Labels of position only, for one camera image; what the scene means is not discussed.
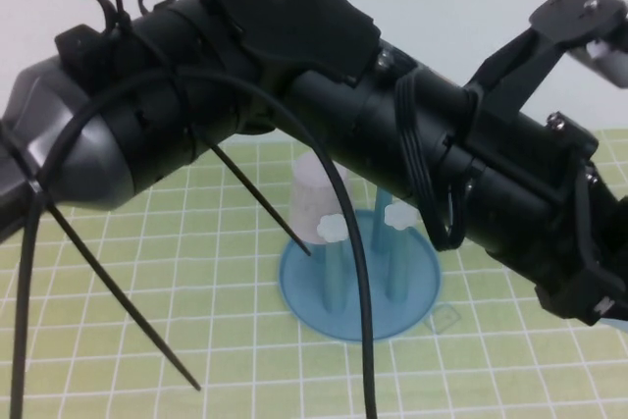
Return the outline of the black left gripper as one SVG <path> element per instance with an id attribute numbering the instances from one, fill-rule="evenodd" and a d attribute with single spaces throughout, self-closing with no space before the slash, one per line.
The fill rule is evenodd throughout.
<path id="1" fill-rule="evenodd" d="M 593 156 L 598 140 L 562 114 L 521 117 L 467 188 L 468 235 L 534 286 L 541 306 L 593 326 L 627 324 L 627 200 Z"/>

